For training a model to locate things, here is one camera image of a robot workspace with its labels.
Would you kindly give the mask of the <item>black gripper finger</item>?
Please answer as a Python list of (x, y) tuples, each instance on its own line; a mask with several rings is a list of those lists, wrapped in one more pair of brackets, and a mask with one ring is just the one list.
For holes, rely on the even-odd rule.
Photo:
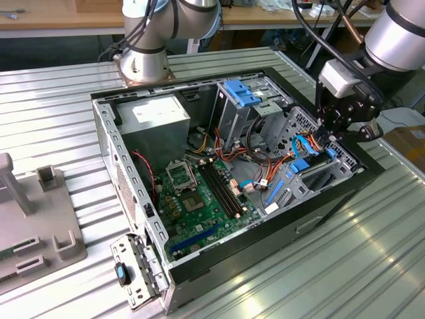
[(342, 140), (350, 138), (355, 142), (370, 142), (381, 138), (384, 135), (383, 129), (376, 120), (368, 122), (348, 123), (338, 130), (329, 133), (330, 140)]
[(334, 108), (318, 108), (315, 117), (319, 128), (315, 138), (322, 144), (329, 144), (338, 138), (339, 113)]

